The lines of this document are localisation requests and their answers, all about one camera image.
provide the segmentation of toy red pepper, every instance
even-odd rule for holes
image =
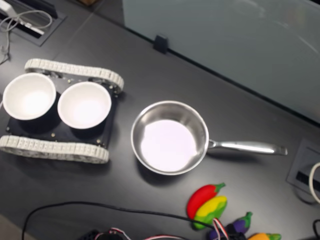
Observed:
[[[225,183],[220,183],[217,185],[209,184],[199,188],[190,197],[189,202],[186,206],[186,213],[189,218],[194,219],[197,210],[208,200],[214,198],[220,191],[221,188],[225,186]]]

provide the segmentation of toy vegetable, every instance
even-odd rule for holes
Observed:
[[[227,198],[225,196],[216,196],[206,201],[199,209],[196,211],[194,220],[212,224],[214,218],[220,218],[227,206]],[[194,223],[197,229],[204,229],[205,226],[199,223]]]
[[[250,237],[249,240],[281,240],[281,235],[270,233],[258,233]]]
[[[186,206],[186,213],[189,218],[194,219],[197,210],[208,200],[214,198],[225,186],[224,183],[217,185],[209,184],[199,188],[192,194]]]
[[[241,218],[235,220],[232,223],[234,230],[237,233],[245,234],[248,231],[248,229],[250,228],[251,216],[252,216],[252,212],[249,211],[246,213],[246,215],[244,217],[241,217]],[[218,237],[218,234],[215,230],[210,231],[210,233],[209,233],[210,240],[216,239],[217,237]]]

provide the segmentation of dark table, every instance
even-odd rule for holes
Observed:
[[[185,216],[186,202],[196,189],[225,182],[220,193],[228,198],[220,219],[224,224],[251,211],[248,235],[281,233],[284,240],[312,237],[312,221],[319,217],[320,208],[301,201],[299,197],[312,198],[293,189],[286,177],[302,138],[320,144],[320,130],[174,55],[156,52],[148,42],[96,14],[107,2],[87,10],[71,1],[57,1],[68,18],[42,47],[12,34],[12,61],[0,66],[0,90],[23,73],[29,58],[119,73],[125,85],[109,145],[110,162],[93,165],[0,152],[0,214],[21,227],[27,213],[39,206],[94,201]],[[143,108],[162,100],[195,108],[214,140],[271,142],[287,146],[289,155],[217,152],[186,174],[154,174],[136,160],[130,130]],[[1,135],[8,119],[2,108]],[[91,229],[109,227],[123,229],[133,240],[161,233],[204,239],[207,232],[194,231],[181,220],[92,206],[44,210],[30,220],[27,230],[38,240],[75,240]]]

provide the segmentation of white cable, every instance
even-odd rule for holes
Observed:
[[[27,23],[23,19],[21,19],[21,17],[24,16],[24,15],[37,14],[37,13],[46,15],[47,18],[49,19],[49,23],[47,25],[43,25],[43,26],[35,26],[35,25]],[[7,24],[7,26],[2,28],[3,24],[8,20],[10,20],[10,21]],[[3,46],[3,45],[0,46],[0,52],[3,55],[3,58],[0,61],[0,65],[3,64],[5,61],[7,61],[9,59],[9,53],[10,53],[10,36],[9,36],[9,34],[10,34],[10,31],[12,29],[14,29],[20,23],[22,23],[24,25],[28,25],[29,27],[37,28],[37,29],[45,29],[45,28],[49,27],[53,23],[53,19],[50,16],[49,13],[47,13],[45,11],[42,11],[42,10],[24,11],[24,12],[21,12],[21,13],[17,14],[16,16],[8,16],[5,19],[3,19],[0,22],[0,32],[3,32],[3,33],[6,34],[6,45],[5,46]]]
[[[116,227],[111,227],[110,229],[123,234],[127,238],[127,240],[131,240],[131,238],[125,233],[125,231],[122,231],[121,229],[116,228]]]
[[[183,240],[182,237],[179,237],[179,236],[173,236],[173,235],[157,235],[157,236],[151,236],[151,237],[148,237],[144,240],[155,240],[155,239],[181,239]]]
[[[309,175],[309,188],[310,188],[310,192],[311,192],[312,196],[314,197],[314,199],[320,204],[320,199],[317,196],[315,189],[314,189],[314,176],[315,176],[315,172],[316,172],[317,168],[319,168],[319,167],[320,167],[320,162],[315,164],[311,169],[311,172]]]
[[[217,234],[217,238],[215,238],[214,240],[221,240],[221,236],[220,236],[220,231],[219,231],[219,228],[217,227],[217,224],[215,221],[212,221],[212,224],[214,226],[214,229],[215,229],[215,232]]]
[[[214,218],[213,222],[215,222],[219,226],[219,228],[221,229],[221,232],[225,236],[226,240],[229,240],[228,233],[227,233],[226,229],[224,228],[224,226],[221,224],[221,222],[217,218]]]

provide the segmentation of saucepan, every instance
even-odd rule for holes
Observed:
[[[160,101],[145,108],[131,129],[131,145],[138,160],[162,175],[179,175],[195,168],[218,148],[256,154],[288,154],[284,146],[257,141],[209,139],[205,121],[192,107],[178,101]]]

